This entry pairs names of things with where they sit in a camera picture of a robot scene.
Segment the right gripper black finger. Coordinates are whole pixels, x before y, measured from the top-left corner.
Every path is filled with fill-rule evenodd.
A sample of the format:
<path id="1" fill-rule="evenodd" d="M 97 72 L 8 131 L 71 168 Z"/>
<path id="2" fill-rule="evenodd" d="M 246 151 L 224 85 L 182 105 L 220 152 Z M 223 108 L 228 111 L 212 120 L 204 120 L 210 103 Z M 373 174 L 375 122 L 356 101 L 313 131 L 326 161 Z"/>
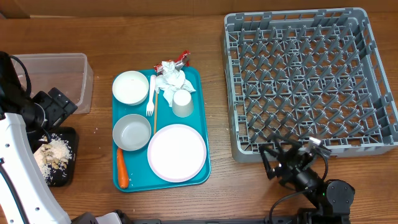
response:
<path id="1" fill-rule="evenodd" d="M 301 142 L 291 140 L 279 134 L 273 134 L 271 136 L 271 140 L 274 142 L 274 147 L 277 151 L 290 151 L 290 150 L 298 151 L 303 146 Z M 288 149 L 284 149 L 282 147 L 283 145 L 288 145 L 290 147 Z"/>
<path id="2" fill-rule="evenodd" d="M 271 167 L 269 160 L 266 156 L 266 153 L 268 153 L 273 158 L 277 158 L 279 154 L 273 151 L 272 149 L 268 148 L 268 146 L 266 146 L 265 144 L 259 147 L 259 152 L 262 158 L 262 162 L 264 164 L 264 168 L 266 170 L 267 178 L 271 180 L 277 175 L 277 168 Z"/>

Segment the white round bowl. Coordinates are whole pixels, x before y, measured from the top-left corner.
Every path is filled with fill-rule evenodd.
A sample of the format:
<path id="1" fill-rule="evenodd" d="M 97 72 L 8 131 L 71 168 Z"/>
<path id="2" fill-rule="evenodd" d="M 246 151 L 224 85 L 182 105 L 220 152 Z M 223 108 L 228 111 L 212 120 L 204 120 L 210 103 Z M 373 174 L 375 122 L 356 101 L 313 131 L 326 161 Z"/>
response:
<path id="1" fill-rule="evenodd" d="M 139 105 L 148 96 L 148 78 L 138 71 L 126 71 L 113 81 L 112 92 L 115 99 L 125 105 Z"/>

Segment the grey round bowl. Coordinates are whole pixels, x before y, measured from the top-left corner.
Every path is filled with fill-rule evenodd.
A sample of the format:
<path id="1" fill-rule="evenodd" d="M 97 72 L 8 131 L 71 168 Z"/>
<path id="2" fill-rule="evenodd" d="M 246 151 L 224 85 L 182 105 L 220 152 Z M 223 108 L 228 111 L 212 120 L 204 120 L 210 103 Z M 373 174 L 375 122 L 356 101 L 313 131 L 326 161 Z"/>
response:
<path id="1" fill-rule="evenodd" d="M 113 141 L 125 151 L 140 150 L 152 136 L 150 122 L 139 114 L 129 114 L 120 118 L 113 127 Z"/>

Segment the white round plate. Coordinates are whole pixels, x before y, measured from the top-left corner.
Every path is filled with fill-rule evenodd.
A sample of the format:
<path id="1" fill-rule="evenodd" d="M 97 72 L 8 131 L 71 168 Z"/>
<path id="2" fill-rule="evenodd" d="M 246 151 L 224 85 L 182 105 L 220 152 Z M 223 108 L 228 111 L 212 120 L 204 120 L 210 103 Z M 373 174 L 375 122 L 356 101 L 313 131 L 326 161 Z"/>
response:
<path id="1" fill-rule="evenodd" d="M 207 148 L 200 133 L 184 124 L 157 131 L 149 142 L 147 160 L 153 173 L 167 182 L 185 182 L 205 165 Z"/>

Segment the white paper cup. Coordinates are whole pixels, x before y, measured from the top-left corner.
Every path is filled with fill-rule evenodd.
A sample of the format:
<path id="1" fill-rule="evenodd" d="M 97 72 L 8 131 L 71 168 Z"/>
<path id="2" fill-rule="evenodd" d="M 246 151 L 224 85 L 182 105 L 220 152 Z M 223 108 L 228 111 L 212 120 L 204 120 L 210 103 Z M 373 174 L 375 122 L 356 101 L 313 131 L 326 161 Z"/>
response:
<path id="1" fill-rule="evenodd" d="M 185 118 L 193 113 L 193 109 L 193 100 L 189 91 L 178 90 L 174 93 L 172 100 L 172 111 L 174 115 Z"/>

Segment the white plastic fork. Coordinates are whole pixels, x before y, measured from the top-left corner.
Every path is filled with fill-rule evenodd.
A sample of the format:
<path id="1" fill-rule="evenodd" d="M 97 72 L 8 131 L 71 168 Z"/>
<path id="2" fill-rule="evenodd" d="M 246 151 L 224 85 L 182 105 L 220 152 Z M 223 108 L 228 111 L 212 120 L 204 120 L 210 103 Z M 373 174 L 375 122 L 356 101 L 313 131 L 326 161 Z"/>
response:
<path id="1" fill-rule="evenodd" d="M 155 93 L 155 80 L 156 75 L 152 75 L 150 77 L 150 86 L 149 86 L 149 101 L 146 106 L 146 116 L 152 116 L 154 112 L 154 93 Z"/>

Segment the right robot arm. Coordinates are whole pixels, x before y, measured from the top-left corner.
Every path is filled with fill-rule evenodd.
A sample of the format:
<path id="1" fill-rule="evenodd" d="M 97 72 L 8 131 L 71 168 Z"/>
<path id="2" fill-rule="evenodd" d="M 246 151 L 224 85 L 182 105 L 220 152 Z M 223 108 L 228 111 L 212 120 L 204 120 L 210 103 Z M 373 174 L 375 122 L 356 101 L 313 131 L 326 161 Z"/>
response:
<path id="1" fill-rule="evenodd" d="M 277 223 L 273 217 L 278 204 L 304 195 L 314 206 L 300 208 L 296 216 L 282 218 L 289 223 L 349 223 L 350 207 L 354 200 L 355 189 L 349 183 L 340 179 L 329 179 L 328 158 L 331 151 L 321 140 L 310 137 L 304 152 L 298 141 L 287 139 L 280 135 L 272 135 L 274 149 L 268 145 L 259 146 L 259 152 L 268 179 L 277 177 L 283 187 L 292 185 L 294 193 L 276 201 L 269 211 L 267 223 Z"/>

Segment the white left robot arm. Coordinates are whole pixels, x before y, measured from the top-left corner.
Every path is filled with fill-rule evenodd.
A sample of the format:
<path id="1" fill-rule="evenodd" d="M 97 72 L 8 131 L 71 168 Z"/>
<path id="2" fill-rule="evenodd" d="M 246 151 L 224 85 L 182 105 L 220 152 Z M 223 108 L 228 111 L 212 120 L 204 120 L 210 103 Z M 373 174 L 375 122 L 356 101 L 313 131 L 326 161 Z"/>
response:
<path id="1" fill-rule="evenodd" d="M 1 52 L 1 206 L 8 223 L 70 223 L 34 159 L 32 146 L 59 127 L 77 106 L 58 89 L 31 97 L 13 61 Z"/>

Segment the grey plastic dishwasher rack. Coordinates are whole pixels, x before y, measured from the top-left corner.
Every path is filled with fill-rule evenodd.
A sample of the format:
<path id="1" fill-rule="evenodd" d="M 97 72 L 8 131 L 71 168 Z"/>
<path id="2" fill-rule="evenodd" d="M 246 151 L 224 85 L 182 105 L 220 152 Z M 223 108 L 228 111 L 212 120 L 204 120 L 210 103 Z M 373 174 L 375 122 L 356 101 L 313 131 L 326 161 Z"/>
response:
<path id="1" fill-rule="evenodd" d="M 231 153 L 259 162 L 275 134 L 318 138 L 338 157 L 397 147 L 397 107 L 364 9 L 225 16 Z"/>

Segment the clear plastic bin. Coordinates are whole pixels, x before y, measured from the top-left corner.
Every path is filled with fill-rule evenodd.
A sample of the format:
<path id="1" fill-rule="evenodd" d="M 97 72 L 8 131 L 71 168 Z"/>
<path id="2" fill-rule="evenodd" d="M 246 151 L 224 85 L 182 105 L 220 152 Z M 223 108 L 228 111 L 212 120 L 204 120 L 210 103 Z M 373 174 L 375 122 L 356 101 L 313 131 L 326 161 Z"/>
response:
<path id="1" fill-rule="evenodd" d="M 16 57 L 27 69 L 31 97 L 55 87 L 77 105 L 76 114 L 90 112 L 94 74 L 85 54 L 20 54 Z"/>

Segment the peanut shells and rice pile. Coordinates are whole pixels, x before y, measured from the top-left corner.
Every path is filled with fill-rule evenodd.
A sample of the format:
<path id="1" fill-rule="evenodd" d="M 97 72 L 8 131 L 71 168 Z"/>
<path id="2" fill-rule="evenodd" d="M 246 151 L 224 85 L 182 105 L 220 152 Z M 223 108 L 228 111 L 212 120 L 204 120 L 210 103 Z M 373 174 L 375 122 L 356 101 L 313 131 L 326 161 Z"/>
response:
<path id="1" fill-rule="evenodd" d="M 42 136 L 41 146 L 34 152 L 34 159 L 40 172 L 49 186 L 63 186 L 70 178 L 69 169 L 72 168 L 74 153 L 69 141 L 62 139 L 63 135 L 51 134 L 51 141 Z"/>

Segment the teal plastic serving tray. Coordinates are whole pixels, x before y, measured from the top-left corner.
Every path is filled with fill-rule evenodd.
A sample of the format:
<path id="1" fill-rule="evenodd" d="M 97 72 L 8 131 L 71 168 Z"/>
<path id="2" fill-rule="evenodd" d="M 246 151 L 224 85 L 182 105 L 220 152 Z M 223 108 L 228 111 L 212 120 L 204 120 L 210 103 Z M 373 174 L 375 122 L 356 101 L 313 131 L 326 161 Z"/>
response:
<path id="1" fill-rule="evenodd" d="M 117 150 L 118 147 L 113 143 L 113 182 L 115 187 L 126 193 L 140 192 L 147 190 L 167 189 L 174 187 L 184 187 L 189 185 L 202 184 L 211 174 L 210 149 L 208 144 L 208 130 L 206 125 L 205 102 L 201 88 L 201 78 L 199 72 L 193 67 L 183 67 L 186 79 L 191 82 L 195 92 L 192 93 L 193 113 L 186 118 L 179 118 L 172 112 L 171 107 L 159 93 L 157 107 L 157 130 L 170 124 L 184 124 L 196 131 L 202 136 L 206 149 L 206 161 L 199 173 L 192 179 L 185 182 L 168 182 L 158 177 L 150 168 L 147 158 L 147 148 L 144 146 L 136 151 L 124 151 L 124 161 L 127 169 L 129 186 L 125 189 L 120 188 L 118 182 Z"/>

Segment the crumpled white paper napkin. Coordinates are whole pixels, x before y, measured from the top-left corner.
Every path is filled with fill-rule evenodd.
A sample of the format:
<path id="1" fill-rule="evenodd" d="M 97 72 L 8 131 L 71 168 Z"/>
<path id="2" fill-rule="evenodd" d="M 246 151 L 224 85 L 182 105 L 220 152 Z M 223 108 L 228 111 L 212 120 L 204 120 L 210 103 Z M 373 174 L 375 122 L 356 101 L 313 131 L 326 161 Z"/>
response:
<path id="1" fill-rule="evenodd" d="M 190 93 L 196 91 L 192 83 L 186 79 L 185 72 L 176 69 L 174 61 L 162 61 L 160 65 L 163 70 L 155 79 L 155 91 L 156 93 L 163 91 L 163 97 L 170 107 L 176 91 L 187 90 Z"/>

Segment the red silver snack wrapper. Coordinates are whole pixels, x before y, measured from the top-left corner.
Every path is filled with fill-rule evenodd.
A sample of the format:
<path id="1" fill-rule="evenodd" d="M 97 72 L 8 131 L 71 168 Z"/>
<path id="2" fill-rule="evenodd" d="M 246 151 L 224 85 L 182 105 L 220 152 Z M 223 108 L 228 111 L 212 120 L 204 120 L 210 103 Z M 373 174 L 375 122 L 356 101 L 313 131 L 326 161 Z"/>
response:
<path id="1" fill-rule="evenodd" d="M 191 53 L 189 50 L 185 50 L 175 60 L 161 61 L 159 64 L 154 66 L 154 70 L 156 73 L 162 73 L 164 71 L 164 68 L 165 68 L 164 65 L 166 63 L 174 64 L 174 68 L 178 71 L 181 70 L 183 67 L 189 67 L 190 66 L 190 64 L 189 64 L 190 54 Z"/>

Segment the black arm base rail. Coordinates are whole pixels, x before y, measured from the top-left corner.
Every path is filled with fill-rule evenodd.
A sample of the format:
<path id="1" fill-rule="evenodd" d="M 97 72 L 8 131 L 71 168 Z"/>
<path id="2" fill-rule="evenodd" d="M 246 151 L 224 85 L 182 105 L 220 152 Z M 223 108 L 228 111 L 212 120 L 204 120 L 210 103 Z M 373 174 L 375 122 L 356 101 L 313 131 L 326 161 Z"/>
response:
<path id="1" fill-rule="evenodd" d="M 74 218 L 71 224 L 100 224 L 100 223 L 130 223 L 130 224 L 294 224 L 294 223 L 344 223 L 349 224 L 349 217 L 327 218 L 314 216 L 308 220 L 297 218 L 295 216 L 279 216 L 260 219 L 216 219 L 216 220 L 160 220 L 160 219 L 130 219 L 121 210 L 115 210 L 102 217 L 94 217 L 93 214 L 86 212 L 79 217 Z"/>

